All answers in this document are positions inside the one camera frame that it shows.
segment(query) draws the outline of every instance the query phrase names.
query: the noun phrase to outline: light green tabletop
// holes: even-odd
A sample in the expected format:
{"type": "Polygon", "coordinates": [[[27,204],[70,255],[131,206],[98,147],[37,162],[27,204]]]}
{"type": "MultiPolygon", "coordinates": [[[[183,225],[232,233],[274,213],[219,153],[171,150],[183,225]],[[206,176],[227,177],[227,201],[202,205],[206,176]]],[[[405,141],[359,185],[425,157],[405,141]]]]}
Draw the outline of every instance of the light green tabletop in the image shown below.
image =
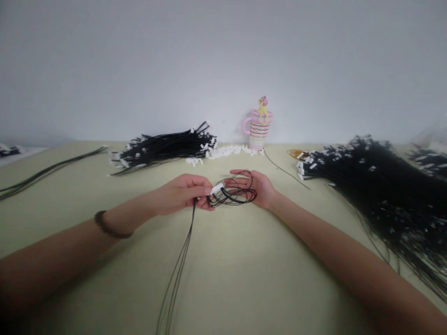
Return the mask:
{"type": "MultiPolygon", "coordinates": [[[[0,188],[104,142],[74,142],[0,168],[0,188]]],[[[120,149],[124,143],[107,143],[120,149]]],[[[296,175],[286,151],[312,145],[267,145],[269,157],[296,175]]],[[[183,174],[216,183],[232,168],[255,169],[303,208],[377,253],[356,211],[328,181],[307,190],[266,157],[245,153],[185,160],[123,177],[101,154],[65,167],[23,193],[0,202],[0,256],[92,218],[183,174]]],[[[192,209],[157,217],[118,243],[60,289],[22,324],[27,334],[153,334],[169,277],[186,238],[192,209]]],[[[401,273],[444,313],[447,305],[405,266],[401,273]]],[[[254,204],[196,211],[172,334],[369,334],[359,304],[289,231],[254,204]]]]}

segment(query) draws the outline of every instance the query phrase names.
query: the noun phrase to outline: small orange object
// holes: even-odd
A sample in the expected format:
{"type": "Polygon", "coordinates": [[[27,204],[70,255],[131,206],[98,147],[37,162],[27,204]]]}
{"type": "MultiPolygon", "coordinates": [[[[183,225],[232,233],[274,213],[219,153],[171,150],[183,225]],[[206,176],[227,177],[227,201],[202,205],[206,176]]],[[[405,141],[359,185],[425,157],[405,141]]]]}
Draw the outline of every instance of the small orange object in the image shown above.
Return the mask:
{"type": "Polygon", "coordinates": [[[298,156],[300,156],[300,155],[303,158],[308,156],[307,150],[292,149],[292,150],[287,150],[287,153],[295,159],[298,159],[298,156]]]}

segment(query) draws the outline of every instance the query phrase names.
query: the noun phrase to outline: bundle of black wires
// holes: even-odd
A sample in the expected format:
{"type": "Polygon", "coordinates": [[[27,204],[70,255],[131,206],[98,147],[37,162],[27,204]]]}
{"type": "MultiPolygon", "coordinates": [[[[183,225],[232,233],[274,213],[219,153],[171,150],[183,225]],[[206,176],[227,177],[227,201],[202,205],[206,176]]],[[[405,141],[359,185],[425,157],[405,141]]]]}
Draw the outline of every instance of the bundle of black wires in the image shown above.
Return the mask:
{"type": "MultiPolygon", "coordinates": [[[[447,302],[444,180],[423,173],[397,156],[390,143],[370,136],[310,152],[300,172],[306,180],[332,181],[330,185],[361,213],[367,233],[378,236],[447,302]]],[[[389,257],[383,258],[389,263],[389,257]]]]}
{"type": "Polygon", "coordinates": [[[211,207],[218,207],[222,204],[230,206],[239,206],[254,201],[257,197],[256,190],[252,189],[253,175],[250,171],[245,170],[233,175],[229,179],[222,179],[217,183],[225,185],[222,186],[213,195],[207,196],[207,202],[211,207]],[[250,176],[250,184],[247,187],[242,187],[237,184],[235,178],[244,175],[250,176]]]}
{"type": "Polygon", "coordinates": [[[217,145],[217,137],[208,133],[209,128],[204,122],[199,128],[182,133],[137,137],[126,145],[127,150],[110,152],[111,163],[123,168],[112,175],[130,174],[181,158],[205,158],[209,149],[217,145]]]}
{"type": "Polygon", "coordinates": [[[447,180],[447,154],[415,146],[417,150],[407,153],[408,158],[418,164],[423,172],[447,180]]]}
{"type": "MultiPolygon", "coordinates": [[[[230,184],[230,181],[233,181],[236,177],[239,175],[242,175],[242,173],[251,173],[249,171],[242,171],[238,174],[235,174],[230,179],[224,179],[220,181],[219,183],[224,183],[225,185],[230,184]]],[[[225,205],[233,205],[233,206],[239,206],[243,205],[249,202],[252,202],[256,199],[256,191],[254,189],[250,189],[250,186],[248,187],[222,187],[216,194],[214,195],[214,198],[212,196],[208,196],[208,203],[211,203],[213,207],[217,207],[221,204],[225,205]]],[[[188,248],[191,241],[191,234],[192,234],[192,226],[194,223],[194,213],[196,211],[196,203],[197,199],[194,199],[193,209],[192,209],[192,220],[190,229],[188,231],[188,235],[186,236],[185,243],[183,244],[182,250],[180,251],[180,254],[177,258],[176,265],[174,266],[174,271],[172,271],[171,278],[169,279],[168,287],[166,288],[166,292],[163,297],[162,306],[160,308],[160,313],[158,315],[158,321],[157,321],[157,328],[156,328],[156,334],[170,334],[171,331],[171,325],[172,325],[172,317],[174,314],[174,307],[176,304],[176,298],[177,298],[177,292],[178,287],[180,285],[180,279],[182,278],[182,272],[183,267],[185,265],[186,260],[186,254],[188,253],[188,248]],[[176,278],[173,284],[173,287],[171,287],[171,284],[173,282],[174,277],[176,278]]]]}
{"type": "Polygon", "coordinates": [[[32,186],[33,184],[37,183],[41,179],[47,177],[48,175],[52,174],[53,172],[56,172],[57,170],[66,167],[67,165],[80,161],[84,158],[95,156],[97,154],[103,153],[106,150],[107,146],[102,146],[99,149],[96,149],[95,151],[89,152],[87,154],[83,154],[74,158],[70,158],[66,161],[62,161],[59,163],[56,163],[50,167],[47,167],[46,169],[43,169],[42,171],[32,175],[29,178],[26,178],[25,180],[12,185],[10,187],[4,188],[0,190],[0,201],[5,200],[9,197],[12,197],[13,195],[16,195],[24,190],[26,190],[28,187],[32,186]]]}
{"type": "Polygon", "coordinates": [[[7,145],[0,143],[0,158],[12,156],[15,154],[22,154],[22,153],[23,153],[23,148],[21,148],[19,146],[8,147],[7,145]]]}

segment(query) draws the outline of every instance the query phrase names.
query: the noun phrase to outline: pink cup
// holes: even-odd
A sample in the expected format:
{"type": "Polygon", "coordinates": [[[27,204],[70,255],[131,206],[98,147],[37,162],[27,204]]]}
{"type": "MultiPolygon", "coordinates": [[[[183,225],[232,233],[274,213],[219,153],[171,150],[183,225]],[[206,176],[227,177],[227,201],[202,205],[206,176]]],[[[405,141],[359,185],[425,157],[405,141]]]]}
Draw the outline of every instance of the pink cup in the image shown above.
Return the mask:
{"type": "Polygon", "coordinates": [[[259,122],[259,112],[255,109],[251,111],[251,114],[253,116],[248,117],[245,119],[245,121],[242,123],[242,130],[244,133],[250,135],[250,143],[249,147],[253,150],[262,150],[264,148],[264,140],[267,137],[267,134],[269,133],[270,123],[272,121],[273,113],[267,112],[269,116],[269,122],[267,122],[266,117],[264,116],[262,118],[262,122],[266,124],[262,124],[259,122]],[[245,128],[245,124],[251,121],[250,123],[250,130],[247,130],[245,128]]]}

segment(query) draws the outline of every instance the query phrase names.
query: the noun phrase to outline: hand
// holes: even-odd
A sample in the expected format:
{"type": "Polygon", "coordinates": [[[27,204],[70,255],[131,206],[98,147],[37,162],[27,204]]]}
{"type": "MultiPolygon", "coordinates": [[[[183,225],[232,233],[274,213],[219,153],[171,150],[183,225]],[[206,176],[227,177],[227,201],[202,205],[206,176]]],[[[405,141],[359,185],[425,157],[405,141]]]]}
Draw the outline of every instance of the hand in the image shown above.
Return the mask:
{"type": "Polygon", "coordinates": [[[154,191],[143,195],[156,215],[167,215],[191,207],[194,198],[200,198],[196,207],[213,211],[206,201],[213,185],[205,177],[183,174],[154,191]]]}
{"type": "MultiPolygon", "coordinates": [[[[239,188],[248,188],[250,186],[251,176],[249,173],[244,172],[244,170],[231,170],[230,173],[231,174],[240,173],[241,175],[248,178],[238,177],[234,179],[226,179],[225,180],[226,186],[239,187],[239,188]]],[[[250,171],[250,173],[253,176],[253,182],[251,184],[251,188],[254,189],[257,193],[257,197],[253,203],[257,204],[262,208],[270,209],[272,202],[278,196],[278,191],[275,190],[275,188],[270,182],[270,179],[266,175],[255,170],[250,171]]]]}

